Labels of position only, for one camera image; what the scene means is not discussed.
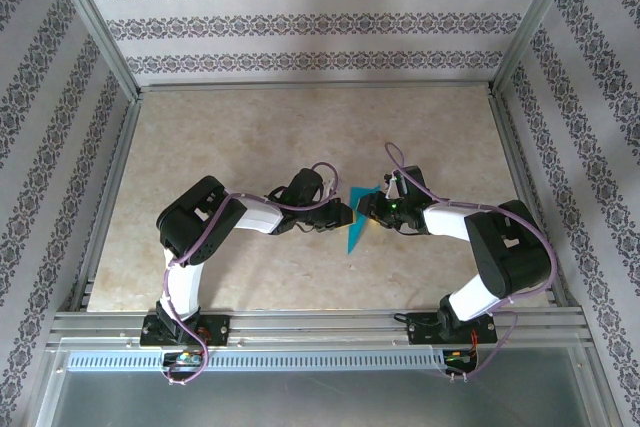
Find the aluminum frame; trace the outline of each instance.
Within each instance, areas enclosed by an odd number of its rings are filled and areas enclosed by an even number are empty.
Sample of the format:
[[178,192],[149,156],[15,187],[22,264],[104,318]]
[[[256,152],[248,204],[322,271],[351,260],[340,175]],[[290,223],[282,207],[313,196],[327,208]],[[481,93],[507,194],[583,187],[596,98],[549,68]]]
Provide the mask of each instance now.
[[155,84],[141,88],[148,92],[184,92],[208,90],[267,90],[267,89],[356,89],[411,87],[478,87],[486,81],[472,80],[409,80],[409,81],[318,81],[318,82],[200,82],[183,84]]
[[[518,326],[504,348],[565,348],[574,363],[574,373],[591,425],[621,426],[618,412],[605,387],[606,378],[599,364],[591,334],[579,307],[513,309],[519,316]],[[424,369],[420,362],[412,364],[411,355],[424,353],[428,346],[411,346],[406,327],[393,319],[396,311],[250,311],[229,312],[229,342],[226,347],[211,347],[211,352],[226,357],[247,358],[255,353],[275,356],[282,353],[340,353],[343,356],[402,354],[409,359],[399,368]],[[167,352],[175,348],[141,348],[139,336],[146,313],[78,313],[56,315],[43,362],[39,392],[32,401],[28,425],[49,425],[64,385],[69,360],[74,353],[109,353],[113,358],[135,356],[135,352]],[[511,324],[510,315],[496,315],[499,337]],[[465,348],[451,345],[447,348]],[[491,345],[481,345],[491,349]],[[224,370],[246,371],[247,364],[229,362]],[[374,367],[380,370],[388,366]]]
[[553,0],[532,0],[527,8],[527,12],[518,26],[513,40],[507,47],[505,55],[500,61],[498,70],[492,79],[492,84],[496,92],[504,91],[511,75],[518,66],[518,62],[524,55],[529,41],[533,37],[535,30],[542,22],[542,18],[549,10]]
[[125,91],[127,99],[137,99],[140,87],[111,32],[109,32],[107,24],[102,19],[96,4],[93,0],[73,0],[73,2],[87,30],[100,48],[100,53],[105,57],[109,68]]

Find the white wall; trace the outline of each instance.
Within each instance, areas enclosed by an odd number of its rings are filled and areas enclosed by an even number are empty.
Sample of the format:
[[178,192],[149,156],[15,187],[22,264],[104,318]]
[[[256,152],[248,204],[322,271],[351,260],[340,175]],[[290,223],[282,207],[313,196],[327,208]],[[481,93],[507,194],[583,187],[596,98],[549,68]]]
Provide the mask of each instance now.
[[141,85],[490,80],[531,0],[95,0]]

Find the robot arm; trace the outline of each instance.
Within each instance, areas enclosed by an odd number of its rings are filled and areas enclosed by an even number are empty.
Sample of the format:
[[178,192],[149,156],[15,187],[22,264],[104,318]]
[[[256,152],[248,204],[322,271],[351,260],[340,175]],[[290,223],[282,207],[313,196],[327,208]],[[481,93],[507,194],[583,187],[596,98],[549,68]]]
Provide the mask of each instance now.
[[[405,170],[424,186],[418,167]],[[549,277],[551,263],[544,246],[520,224],[497,212],[435,202],[400,173],[386,180],[395,181],[399,197],[389,199],[382,192],[369,194],[360,199],[358,212],[398,232],[406,225],[414,234],[448,235],[471,244],[478,274],[440,301],[438,321],[444,339],[488,313],[502,299]],[[535,226],[521,201],[500,207]]]
[[[158,217],[156,226],[160,231],[160,243],[165,249],[167,290],[173,310],[180,320],[189,327],[197,324],[200,311],[198,289],[204,263],[233,229],[280,235],[298,223],[318,232],[352,223],[353,211],[340,202],[339,198],[333,198],[322,205],[319,200],[314,200],[318,196],[322,197],[323,193],[322,176],[315,170],[302,169],[288,187],[278,187],[267,199],[241,195],[228,200],[204,239],[201,237],[212,222],[214,214],[230,195],[216,178],[204,177],[167,207]],[[170,263],[182,258],[199,240],[199,247],[188,260],[169,268]],[[186,338],[185,333],[174,321],[171,312],[169,299],[163,295],[156,304],[156,313],[173,337],[181,342]]]

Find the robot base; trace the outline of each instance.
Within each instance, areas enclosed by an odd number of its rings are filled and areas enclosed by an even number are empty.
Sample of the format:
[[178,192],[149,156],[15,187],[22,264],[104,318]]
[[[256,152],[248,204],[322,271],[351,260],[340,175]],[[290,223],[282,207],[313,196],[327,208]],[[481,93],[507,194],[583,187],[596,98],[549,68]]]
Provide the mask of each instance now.
[[443,331],[437,312],[395,314],[393,318],[406,324],[410,345],[468,344],[473,330],[478,335],[479,344],[495,344],[498,341],[493,318],[490,315],[482,315],[464,322],[449,334]]
[[[140,347],[173,347],[199,346],[198,342],[187,332],[182,330],[164,312],[160,302],[156,305],[156,312],[144,318]],[[207,345],[225,346],[229,337],[228,315],[200,315],[200,311],[186,319],[185,324],[206,340]]]

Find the robotic arm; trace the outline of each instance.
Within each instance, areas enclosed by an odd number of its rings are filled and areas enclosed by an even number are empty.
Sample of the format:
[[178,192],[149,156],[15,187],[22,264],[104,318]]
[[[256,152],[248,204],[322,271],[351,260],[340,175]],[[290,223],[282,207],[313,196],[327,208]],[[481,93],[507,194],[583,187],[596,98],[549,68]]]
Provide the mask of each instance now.
[[[404,170],[424,186],[417,166]],[[502,299],[548,279],[551,263],[545,247],[519,223],[498,212],[437,202],[400,172],[385,180],[395,182],[399,197],[389,199],[383,192],[366,195],[358,203],[358,212],[400,233],[406,233],[401,230],[406,225],[413,231],[409,235],[448,235],[471,244],[478,274],[440,301],[442,339],[468,329],[474,319],[490,312]],[[521,201],[512,200],[500,208],[535,226]]]
[[[382,192],[366,195],[358,203],[358,212],[401,234],[407,235],[403,228],[408,227],[412,231],[408,235],[448,235],[468,241],[478,267],[478,274],[465,286],[442,298],[437,314],[429,314],[433,322],[419,324],[428,331],[424,336],[428,343],[460,343],[475,334],[481,322],[489,325],[489,315],[505,299],[514,294],[533,295],[551,283],[557,268],[552,248],[522,202],[513,200],[496,208],[439,198],[425,187],[420,169],[404,167],[404,160],[396,161],[389,146],[395,145],[387,143],[385,148],[398,170],[385,180],[390,186],[395,183],[398,197],[390,199]],[[353,222],[352,210],[333,198],[338,178],[328,164],[324,165],[336,178],[323,199],[323,180],[315,171],[320,164],[302,169],[289,186],[274,189],[266,198],[229,193],[207,176],[158,217],[167,271],[163,296],[156,304],[156,322],[161,331],[168,332],[154,332],[154,338],[160,345],[186,345],[195,340],[204,352],[203,359],[191,364],[199,366],[198,370],[183,383],[197,377],[208,359],[208,341],[196,328],[202,268],[234,228],[280,235],[300,224],[322,232]],[[410,315],[397,314],[396,319],[406,320]],[[227,330],[228,321],[221,331]],[[171,368],[167,378],[173,381]]]
[[[156,226],[165,249],[169,295],[163,295],[157,302],[156,313],[176,343],[185,342],[189,335],[175,322],[172,314],[175,311],[180,320],[194,330],[199,320],[198,289],[202,268],[233,229],[280,235],[296,224],[323,232],[353,222],[353,211],[339,198],[314,201],[323,194],[322,176],[313,169],[302,169],[289,186],[274,189],[266,199],[229,194],[216,178],[207,176],[160,214]],[[228,196],[232,198],[226,200],[215,225],[204,236]],[[198,244],[186,261],[169,269],[175,259],[183,258]]]

